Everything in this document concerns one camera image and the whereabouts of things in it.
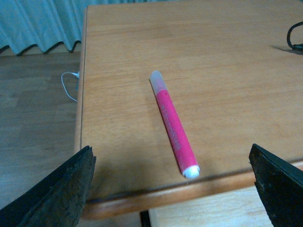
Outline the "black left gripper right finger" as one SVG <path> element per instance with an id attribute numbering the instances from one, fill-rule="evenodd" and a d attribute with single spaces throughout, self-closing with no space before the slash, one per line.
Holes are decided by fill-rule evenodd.
<path id="1" fill-rule="evenodd" d="M 303 171 L 253 144 L 249 154 L 255 186 L 275 227 L 303 225 Z"/>

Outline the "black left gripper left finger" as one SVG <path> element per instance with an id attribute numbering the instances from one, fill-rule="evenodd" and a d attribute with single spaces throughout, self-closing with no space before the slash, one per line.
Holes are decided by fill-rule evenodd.
<path id="1" fill-rule="evenodd" d="M 96 157 L 85 146 L 0 210 L 2 227 L 75 227 L 84 209 Z"/>

